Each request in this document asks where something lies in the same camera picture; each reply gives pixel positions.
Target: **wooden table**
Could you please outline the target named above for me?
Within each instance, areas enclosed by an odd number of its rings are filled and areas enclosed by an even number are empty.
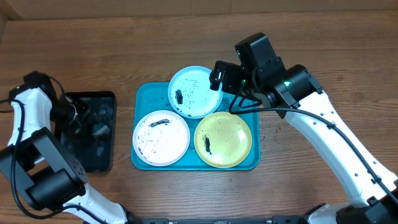
[[[276,113],[260,114],[264,140],[254,170],[141,171],[130,160],[136,91],[189,65],[238,63],[234,44],[265,32],[285,66],[305,65],[362,143],[398,173],[397,24],[398,11],[11,21],[0,48],[0,98],[33,70],[57,78],[66,91],[113,91],[114,165],[109,173],[90,174],[90,184],[140,217],[302,214],[346,196],[314,148]],[[11,137],[12,120],[12,113],[0,114],[0,148]],[[3,176],[0,198],[0,223],[54,223],[18,211]],[[72,215],[55,218],[80,223]]]

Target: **blue tray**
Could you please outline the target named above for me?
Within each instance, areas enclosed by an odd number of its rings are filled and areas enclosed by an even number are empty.
[[[136,109],[134,112],[134,126],[133,131],[136,128],[137,123],[147,114],[158,111],[158,110],[168,110],[173,111],[167,98],[167,89],[169,87],[168,82],[152,82],[143,84],[137,91],[136,96]],[[231,103],[234,95],[224,93],[223,100],[217,111],[228,111],[229,104]],[[237,100],[234,110],[240,110],[238,103],[240,97]],[[243,106],[252,104],[250,100],[245,100]],[[239,165],[220,169],[215,168],[200,159],[199,155],[195,150],[193,145],[193,135],[195,134],[195,129],[197,128],[201,119],[183,119],[187,122],[189,126],[189,131],[191,134],[191,142],[189,144],[188,150],[185,155],[177,162],[164,167],[155,167],[146,164],[140,158],[138,158],[133,146],[131,146],[131,161],[138,168],[142,170],[251,170],[255,168],[260,162],[260,132],[259,132],[259,115],[258,113],[250,113],[239,115],[249,126],[252,135],[252,146],[249,155],[242,163]]]

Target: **black stain on plate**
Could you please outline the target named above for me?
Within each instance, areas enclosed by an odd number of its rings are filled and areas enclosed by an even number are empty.
[[[210,151],[210,140],[209,140],[209,138],[205,135],[205,136],[203,137],[203,140],[204,140],[204,142],[205,142],[206,152],[210,153],[210,155],[211,155],[211,151]]]
[[[168,119],[162,119],[160,121],[153,122],[152,124],[149,125],[149,127],[154,128],[155,126],[158,126],[160,124],[166,124],[167,125],[167,123],[170,123],[170,121]]]
[[[182,104],[182,93],[181,93],[181,90],[177,90],[175,92],[175,99],[177,100],[178,104]]]

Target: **white plate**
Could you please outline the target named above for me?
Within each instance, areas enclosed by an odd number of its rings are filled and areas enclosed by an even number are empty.
[[[190,142],[187,123],[171,111],[147,114],[132,134],[132,145],[138,157],[152,166],[167,166],[185,154]]]
[[[204,118],[217,110],[223,92],[210,89],[210,72],[210,69],[202,66],[190,66],[174,75],[168,95],[170,104],[178,114],[186,118]]]

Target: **wood grain surface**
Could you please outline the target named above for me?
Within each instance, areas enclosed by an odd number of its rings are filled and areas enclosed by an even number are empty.
[[[314,148],[276,113],[260,114],[264,140],[254,170],[141,171],[130,160],[136,91],[146,82],[169,81],[189,65],[238,63],[234,44],[265,32],[285,66],[305,65],[362,143],[398,173],[397,24],[398,11],[10,21],[0,47],[0,99],[33,70],[57,78],[66,91],[113,91],[114,165],[89,180],[140,217],[302,214],[319,203],[346,202],[346,196]],[[0,114],[0,148],[11,136],[12,121],[13,114]],[[80,223],[67,214],[55,219]],[[25,217],[0,176],[0,223],[54,222]]]

